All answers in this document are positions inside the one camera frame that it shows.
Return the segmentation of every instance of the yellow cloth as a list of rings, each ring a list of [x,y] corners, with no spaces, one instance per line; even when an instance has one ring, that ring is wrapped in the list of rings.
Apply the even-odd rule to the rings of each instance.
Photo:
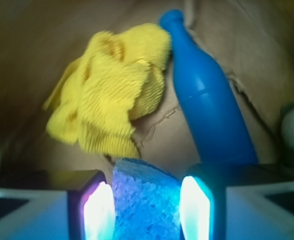
[[[130,120],[156,110],[169,51],[168,33],[151,23],[95,34],[44,103],[53,110],[48,134],[86,152],[138,158]]]

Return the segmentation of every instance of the bottle neck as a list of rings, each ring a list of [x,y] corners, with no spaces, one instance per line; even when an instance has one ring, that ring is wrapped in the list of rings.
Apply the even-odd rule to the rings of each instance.
[[[195,49],[198,49],[196,43],[187,32],[182,20],[177,19],[171,22],[166,27],[166,30],[171,35],[174,55],[179,53],[192,53]]]

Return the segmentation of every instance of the blue bottle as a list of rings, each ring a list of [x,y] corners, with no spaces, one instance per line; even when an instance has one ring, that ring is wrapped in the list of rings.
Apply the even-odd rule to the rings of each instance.
[[[202,163],[258,164],[240,109],[219,64],[202,51],[171,10],[160,25],[171,35],[176,95]]]

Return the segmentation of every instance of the blue sponge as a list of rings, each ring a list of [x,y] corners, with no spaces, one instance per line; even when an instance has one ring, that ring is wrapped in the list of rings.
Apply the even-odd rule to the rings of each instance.
[[[117,161],[114,239],[178,240],[180,186],[172,175],[142,160]]]

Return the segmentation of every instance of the blue light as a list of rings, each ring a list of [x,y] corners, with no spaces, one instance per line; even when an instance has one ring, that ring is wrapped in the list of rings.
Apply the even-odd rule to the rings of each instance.
[[[111,240],[116,222],[115,203],[110,185],[104,181],[83,207],[86,240]]]
[[[186,240],[209,240],[213,221],[213,196],[199,178],[186,176],[180,192],[180,220]]]

